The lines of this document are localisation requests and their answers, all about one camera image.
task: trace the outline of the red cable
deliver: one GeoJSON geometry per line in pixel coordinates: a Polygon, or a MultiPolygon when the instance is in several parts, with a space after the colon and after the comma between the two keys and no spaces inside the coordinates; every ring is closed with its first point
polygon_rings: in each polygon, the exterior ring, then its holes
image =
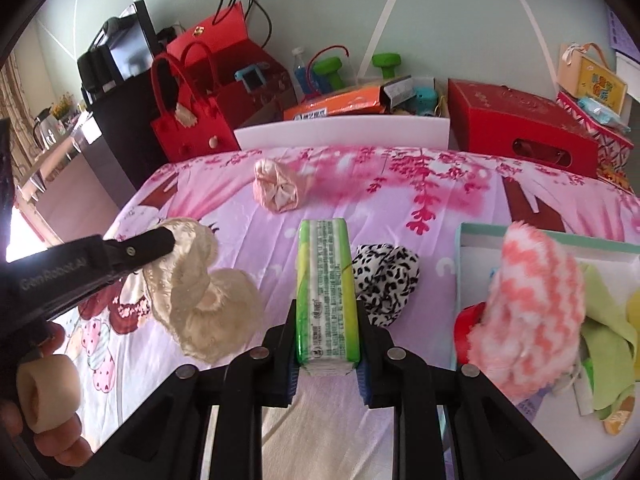
{"type": "Polygon", "coordinates": [[[314,87],[313,83],[311,82],[311,67],[314,65],[314,61],[316,59],[318,59],[318,57],[322,56],[322,54],[324,54],[325,52],[327,52],[328,50],[334,49],[334,48],[341,48],[344,50],[345,54],[347,55],[347,57],[349,57],[349,49],[346,48],[344,45],[340,45],[340,44],[336,44],[336,45],[332,45],[332,46],[328,46],[324,49],[322,49],[320,52],[318,52],[315,56],[313,56],[311,58],[311,61],[309,61],[309,64],[306,66],[306,84],[309,85],[309,89],[313,90],[314,92],[309,95],[309,97],[318,97],[321,96],[322,94],[316,90],[316,88],[314,87]]]}

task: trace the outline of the purple box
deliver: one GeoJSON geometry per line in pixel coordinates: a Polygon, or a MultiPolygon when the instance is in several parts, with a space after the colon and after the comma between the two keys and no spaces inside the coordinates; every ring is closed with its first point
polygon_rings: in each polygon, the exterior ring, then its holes
{"type": "Polygon", "coordinates": [[[626,28],[620,23],[618,17],[613,13],[613,10],[608,9],[609,15],[609,43],[611,47],[631,59],[640,63],[640,50],[631,39],[626,28]]]}

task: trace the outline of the human hand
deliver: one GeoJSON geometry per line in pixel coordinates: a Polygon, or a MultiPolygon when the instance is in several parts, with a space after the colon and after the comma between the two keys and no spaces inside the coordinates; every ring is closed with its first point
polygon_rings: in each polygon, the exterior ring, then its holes
{"type": "MultiPolygon", "coordinates": [[[[41,346],[43,356],[51,355],[65,340],[65,330],[56,323],[49,323],[51,338],[41,346]]],[[[0,400],[0,420],[11,437],[20,435],[24,428],[22,414],[18,407],[6,400],[0,400]]],[[[89,443],[80,436],[82,423],[78,414],[54,430],[43,431],[33,436],[36,448],[44,456],[52,456],[62,465],[80,467],[92,456],[89,443]]]]}

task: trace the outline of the silver rivet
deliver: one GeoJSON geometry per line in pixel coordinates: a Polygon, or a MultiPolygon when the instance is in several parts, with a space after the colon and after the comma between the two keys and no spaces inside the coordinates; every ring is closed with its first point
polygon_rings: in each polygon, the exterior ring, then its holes
{"type": "Polygon", "coordinates": [[[462,365],[461,370],[466,377],[478,377],[480,375],[480,368],[476,365],[462,365]]]}
{"type": "Polygon", "coordinates": [[[175,374],[179,379],[191,379],[196,373],[197,368],[194,365],[182,365],[178,366],[175,374]]]}
{"type": "Polygon", "coordinates": [[[386,356],[393,361],[402,361],[406,357],[406,351],[404,348],[394,346],[386,351],[386,356]]]}
{"type": "Polygon", "coordinates": [[[251,356],[251,359],[266,359],[269,357],[269,349],[264,346],[257,346],[249,350],[249,355],[251,356]]]}

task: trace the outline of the black and white spotted cloth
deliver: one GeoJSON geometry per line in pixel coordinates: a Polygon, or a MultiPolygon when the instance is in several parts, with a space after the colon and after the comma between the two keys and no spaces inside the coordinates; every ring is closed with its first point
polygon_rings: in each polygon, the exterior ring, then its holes
{"type": "Polygon", "coordinates": [[[392,324],[418,283],[418,256],[404,247],[360,245],[353,259],[356,298],[366,304],[369,322],[392,324]]]}

